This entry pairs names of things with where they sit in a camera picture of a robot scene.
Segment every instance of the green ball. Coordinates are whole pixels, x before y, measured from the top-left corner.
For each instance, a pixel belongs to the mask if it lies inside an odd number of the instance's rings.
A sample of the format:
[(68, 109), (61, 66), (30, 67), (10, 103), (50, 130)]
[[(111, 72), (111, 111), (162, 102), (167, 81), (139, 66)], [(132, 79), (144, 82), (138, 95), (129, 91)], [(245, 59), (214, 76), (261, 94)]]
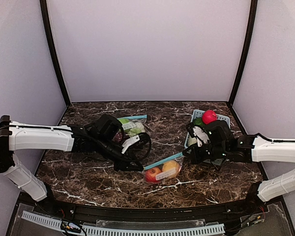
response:
[(193, 124), (194, 124), (194, 125), (201, 126), (201, 127), (203, 127), (203, 126), (205, 125), (205, 124), (203, 123), (201, 117), (199, 117), (199, 118), (195, 118), (195, 119), (193, 120)]

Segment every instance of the white wall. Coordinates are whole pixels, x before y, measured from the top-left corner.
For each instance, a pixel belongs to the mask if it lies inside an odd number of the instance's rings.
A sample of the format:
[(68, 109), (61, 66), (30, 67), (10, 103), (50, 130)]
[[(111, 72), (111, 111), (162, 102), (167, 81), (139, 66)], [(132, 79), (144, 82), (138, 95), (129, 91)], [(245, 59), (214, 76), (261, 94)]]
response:
[(228, 100), (249, 0), (48, 2), (72, 101)]
[[(234, 108), (249, 134), (295, 138), (295, 0), (258, 2)], [(269, 178), (295, 164), (265, 162)], [(295, 192), (285, 196), (295, 226)]]
[[(39, 0), (0, 1), (0, 117), (57, 124), (65, 104), (50, 59)], [(18, 153), (35, 171), (41, 151)], [(0, 175), (0, 236), (5, 235), (19, 191)]]

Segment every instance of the plastic bag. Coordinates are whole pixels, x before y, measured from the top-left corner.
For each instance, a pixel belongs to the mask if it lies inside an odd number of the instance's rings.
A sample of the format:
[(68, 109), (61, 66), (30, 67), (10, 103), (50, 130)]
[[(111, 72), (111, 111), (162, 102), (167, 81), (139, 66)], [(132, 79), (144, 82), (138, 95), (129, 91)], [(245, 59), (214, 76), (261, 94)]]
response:
[(161, 161), (145, 167), (144, 181), (150, 184), (158, 184), (167, 179), (175, 178), (181, 171), (183, 155), (177, 153)]
[[(131, 138), (139, 133), (148, 133), (144, 127), (144, 123), (146, 123), (148, 116), (132, 116), (132, 117), (122, 117), (118, 118), (118, 120), (122, 123), (122, 128), (124, 130), (124, 140)], [(120, 143), (122, 141), (122, 133), (119, 131), (115, 137), (114, 141)]]

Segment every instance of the black frame edge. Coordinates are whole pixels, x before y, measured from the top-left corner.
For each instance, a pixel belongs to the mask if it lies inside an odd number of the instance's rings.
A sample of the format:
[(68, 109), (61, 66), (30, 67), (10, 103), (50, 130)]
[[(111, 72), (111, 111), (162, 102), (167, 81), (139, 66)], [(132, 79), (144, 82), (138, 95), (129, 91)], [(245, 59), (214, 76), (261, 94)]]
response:
[(16, 203), (14, 205), (14, 208), (13, 208), (13, 211), (12, 211), (12, 214), (11, 214), (11, 218), (10, 218), (10, 221), (9, 221), (8, 228), (6, 230), (5, 236), (10, 236), (11, 233), (12, 233), (12, 227), (13, 227), (14, 222), (15, 222), (15, 216), (16, 216), (16, 213), (18, 212), (18, 209), (19, 209), (19, 197), (20, 197), (20, 195), (18, 196), (18, 200), (16, 201)]
[(53, 62), (53, 66), (55, 69), (56, 77), (59, 83), (59, 87), (64, 99), (64, 102), (66, 106), (68, 107), (71, 104), (68, 91), (65, 87), (65, 82), (61, 73), (61, 68), (59, 64), (59, 60), (57, 57), (56, 47), (54, 43), (53, 34), (51, 31), (51, 25), (50, 25), (50, 19), (49, 19), (49, 13), (48, 13), (48, 7), (47, 7), (47, 1), (46, 0), (40, 0), (40, 9), (41, 9), (41, 15), (43, 18), (44, 23), (44, 29), (46, 33), (47, 43), (49, 47), (50, 57)]
[(239, 84), (241, 81), (241, 77), (244, 72), (244, 68), (245, 68), (245, 64), (246, 64), (246, 60), (247, 60), (247, 56), (248, 56), (248, 52), (249, 52), (252, 32), (254, 29), (254, 24), (255, 24), (255, 19), (256, 19), (257, 3), (258, 3), (258, 0), (251, 0), (246, 36), (245, 36), (245, 40), (244, 40), (244, 45), (242, 47), (241, 57), (240, 57), (233, 89), (232, 89), (231, 96), (229, 99), (229, 103), (231, 105), (233, 105), (233, 103), (235, 101), (235, 98), (236, 98), (236, 95), (238, 92), (238, 88), (239, 88)]

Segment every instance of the brown marble surface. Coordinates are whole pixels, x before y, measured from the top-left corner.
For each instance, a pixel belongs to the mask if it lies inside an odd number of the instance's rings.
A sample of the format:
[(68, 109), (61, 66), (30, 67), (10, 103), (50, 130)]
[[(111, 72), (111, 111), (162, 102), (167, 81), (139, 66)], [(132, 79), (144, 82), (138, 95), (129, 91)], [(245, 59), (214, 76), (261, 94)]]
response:
[[(149, 115), (152, 150), (143, 165), (183, 151), (194, 109), (215, 110), (231, 118), (231, 130), (241, 134), (224, 102), (91, 102), (72, 104), (61, 124), (88, 124), (102, 114), (117, 118)], [(194, 207), (244, 199), (251, 183), (262, 180), (257, 164), (226, 162), (217, 172), (209, 164), (191, 165), (184, 158), (181, 173), (158, 185), (143, 182), (139, 172), (115, 172), (113, 164), (91, 153), (46, 152), (37, 176), (58, 200), (104, 207)]]

